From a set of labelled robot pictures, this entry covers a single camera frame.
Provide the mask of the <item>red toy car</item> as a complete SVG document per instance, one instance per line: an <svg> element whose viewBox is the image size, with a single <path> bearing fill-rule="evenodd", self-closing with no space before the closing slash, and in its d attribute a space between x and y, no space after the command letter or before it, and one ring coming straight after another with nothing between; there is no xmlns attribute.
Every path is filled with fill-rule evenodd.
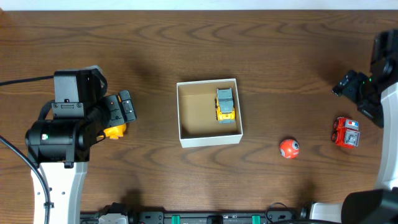
<svg viewBox="0 0 398 224"><path fill-rule="evenodd" d="M337 146L353 149L360 139L359 123L351 118L337 117L333 123L331 141Z"/></svg>

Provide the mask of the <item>yellow grey dump truck toy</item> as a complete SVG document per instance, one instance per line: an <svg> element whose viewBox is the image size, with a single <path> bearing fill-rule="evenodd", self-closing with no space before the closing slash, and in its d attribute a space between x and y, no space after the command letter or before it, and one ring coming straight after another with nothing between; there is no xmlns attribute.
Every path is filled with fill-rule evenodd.
<svg viewBox="0 0 398 224"><path fill-rule="evenodd" d="M216 119L219 123L234 123L236 111L234 108L232 88L217 89L215 98Z"/></svg>

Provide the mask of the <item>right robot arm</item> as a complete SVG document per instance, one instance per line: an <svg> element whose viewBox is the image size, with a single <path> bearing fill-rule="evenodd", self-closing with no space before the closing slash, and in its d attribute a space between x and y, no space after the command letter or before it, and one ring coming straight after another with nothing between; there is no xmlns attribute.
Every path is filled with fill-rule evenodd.
<svg viewBox="0 0 398 224"><path fill-rule="evenodd" d="M343 203L313 203L295 223L397 223L397 30L375 37L370 72L350 70L332 92L383 130L375 188L351 193Z"/></svg>

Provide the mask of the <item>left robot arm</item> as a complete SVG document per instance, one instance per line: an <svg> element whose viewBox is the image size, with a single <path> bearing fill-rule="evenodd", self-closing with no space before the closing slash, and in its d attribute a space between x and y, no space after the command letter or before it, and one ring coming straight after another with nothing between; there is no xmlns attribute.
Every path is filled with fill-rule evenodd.
<svg viewBox="0 0 398 224"><path fill-rule="evenodd" d="M26 132L34 185L34 223L79 223L90 148L123 137L136 120L130 93L107 95L98 66L58 70L55 98Z"/></svg>

